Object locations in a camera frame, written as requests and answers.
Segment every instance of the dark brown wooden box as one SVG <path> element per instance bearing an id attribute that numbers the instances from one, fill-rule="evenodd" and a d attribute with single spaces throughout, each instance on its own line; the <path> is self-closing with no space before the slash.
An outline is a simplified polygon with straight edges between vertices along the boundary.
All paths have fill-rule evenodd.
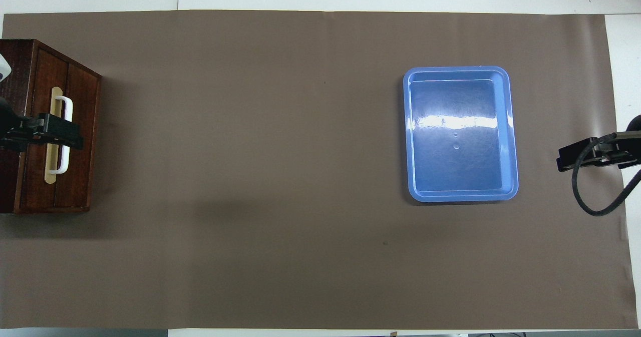
<path id="1" fill-rule="evenodd" d="M 88 211 L 101 76 L 37 40 L 0 40 L 0 54 L 12 68 L 0 82 L 0 97 L 17 114 L 36 116 L 50 112 L 51 89 L 60 87 L 73 100 L 73 122 L 84 139 L 53 184 L 44 180 L 46 145 L 30 145 L 25 153 L 0 150 L 0 212 Z"/>

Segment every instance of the white handle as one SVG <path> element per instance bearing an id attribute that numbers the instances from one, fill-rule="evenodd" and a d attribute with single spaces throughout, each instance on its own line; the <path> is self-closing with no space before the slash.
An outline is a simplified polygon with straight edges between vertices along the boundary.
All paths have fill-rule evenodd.
<path id="1" fill-rule="evenodd" d="M 57 100 L 62 100 L 62 102 L 65 103 L 65 120 L 71 122 L 71 118 L 74 113 L 74 102 L 67 97 L 64 97 L 62 95 L 58 95 L 56 97 Z M 69 168 L 69 147 L 66 145 L 62 146 L 62 150 L 60 152 L 60 168 L 57 170 L 50 170 L 49 172 L 51 174 L 62 174 L 67 171 Z"/>

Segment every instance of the brown paper sheet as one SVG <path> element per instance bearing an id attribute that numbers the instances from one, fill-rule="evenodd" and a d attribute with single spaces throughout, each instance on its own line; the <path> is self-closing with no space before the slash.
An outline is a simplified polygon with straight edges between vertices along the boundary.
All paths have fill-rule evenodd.
<path id="1" fill-rule="evenodd" d="M 636 328 L 624 209 L 556 150 L 615 130 L 602 16 L 7 15 L 104 75 L 92 211 L 2 216 L 2 327 Z M 520 191 L 420 205 L 401 78 L 510 74 Z M 616 168 L 580 176 L 594 207 Z"/>

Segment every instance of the blue plastic tray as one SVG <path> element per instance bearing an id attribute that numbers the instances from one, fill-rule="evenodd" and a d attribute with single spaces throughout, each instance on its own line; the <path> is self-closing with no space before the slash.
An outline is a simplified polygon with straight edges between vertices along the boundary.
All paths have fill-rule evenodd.
<path id="1" fill-rule="evenodd" d="M 405 74 L 410 193 L 421 202 L 507 200 L 519 189 L 510 78 L 497 66 Z"/>

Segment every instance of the white robot part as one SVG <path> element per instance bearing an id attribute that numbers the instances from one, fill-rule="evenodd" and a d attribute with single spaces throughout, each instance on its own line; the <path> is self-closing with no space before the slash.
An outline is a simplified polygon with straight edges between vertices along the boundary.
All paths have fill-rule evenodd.
<path id="1" fill-rule="evenodd" d="M 6 59 L 0 54 L 0 82 L 4 81 L 6 77 L 11 73 L 11 67 L 7 63 Z"/>

